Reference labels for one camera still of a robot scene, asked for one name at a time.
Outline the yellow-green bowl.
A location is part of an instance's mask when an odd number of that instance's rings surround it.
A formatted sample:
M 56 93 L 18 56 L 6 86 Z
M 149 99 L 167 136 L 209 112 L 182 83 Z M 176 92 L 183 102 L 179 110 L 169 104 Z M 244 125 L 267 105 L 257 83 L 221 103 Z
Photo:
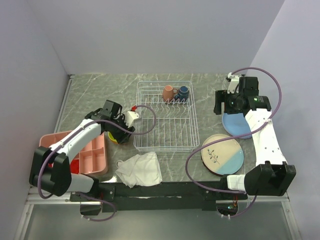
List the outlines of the yellow-green bowl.
M 111 141 L 117 141 L 110 132 L 108 132 L 107 135 L 108 135 L 108 138 L 109 138 Z

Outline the dark blue ceramic mug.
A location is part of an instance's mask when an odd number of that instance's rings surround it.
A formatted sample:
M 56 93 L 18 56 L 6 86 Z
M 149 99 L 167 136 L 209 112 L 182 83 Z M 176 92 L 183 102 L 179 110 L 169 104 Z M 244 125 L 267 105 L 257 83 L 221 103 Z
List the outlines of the dark blue ceramic mug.
M 176 101 L 185 102 L 189 98 L 189 94 L 190 94 L 189 88 L 183 85 L 178 89 L 178 92 L 175 95 L 174 99 Z

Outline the pink printed ceramic mug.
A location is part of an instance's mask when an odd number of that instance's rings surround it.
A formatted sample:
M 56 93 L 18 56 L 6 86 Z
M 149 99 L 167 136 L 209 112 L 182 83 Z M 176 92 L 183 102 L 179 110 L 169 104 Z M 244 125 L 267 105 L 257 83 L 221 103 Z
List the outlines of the pink printed ceramic mug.
M 165 102 L 169 102 L 174 99 L 177 93 L 178 89 L 172 87 L 171 85 L 166 85 L 162 91 L 162 98 Z

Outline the beige blue leaf plate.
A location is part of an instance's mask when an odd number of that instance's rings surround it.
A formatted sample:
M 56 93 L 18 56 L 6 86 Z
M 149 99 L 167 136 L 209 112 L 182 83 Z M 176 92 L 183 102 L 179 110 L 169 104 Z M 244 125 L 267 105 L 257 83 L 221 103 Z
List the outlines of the beige blue leaf plate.
M 235 139 L 212 144 L 200 153 L 204 164 L 220 175 L 235 174 L 244 163 L 243 150 Z

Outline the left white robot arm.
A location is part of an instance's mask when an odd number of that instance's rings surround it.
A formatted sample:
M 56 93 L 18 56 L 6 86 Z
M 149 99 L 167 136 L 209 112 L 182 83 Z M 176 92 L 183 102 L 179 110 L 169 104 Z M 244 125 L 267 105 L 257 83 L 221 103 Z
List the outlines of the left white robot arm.
M 62 196 L 66 192 L 82 192 L 88 201 L 100 195 L 98 180 L 85 174 L 73 174 L 70 163 L 80 151 L 105 132 L 124 144 L 135 131 L 139 119 L 134 108 L 122 112 L 122 106 L 106 100 L 102 108 L 88 113 L 72 132 L 49 147 L 39 146 L 33 154 L 29 183 L 40 191 Z

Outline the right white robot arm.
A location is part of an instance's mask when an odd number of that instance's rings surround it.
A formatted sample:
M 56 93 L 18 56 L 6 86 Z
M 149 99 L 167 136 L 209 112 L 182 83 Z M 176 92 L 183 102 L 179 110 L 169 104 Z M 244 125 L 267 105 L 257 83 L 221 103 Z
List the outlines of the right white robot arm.
M 242 114 L 252 136 L 256 166 L 246 174 L 228 175 L 219 186 L 220 196 L 231 199 L 236 192 L 256 196 L 283 196 L 296 168 L 283 155 L 270 116 L 272 107 L 267 96 L 259 94 L 257 77 L 227 75 L 228 89 L 215 92 L 214 113 Z

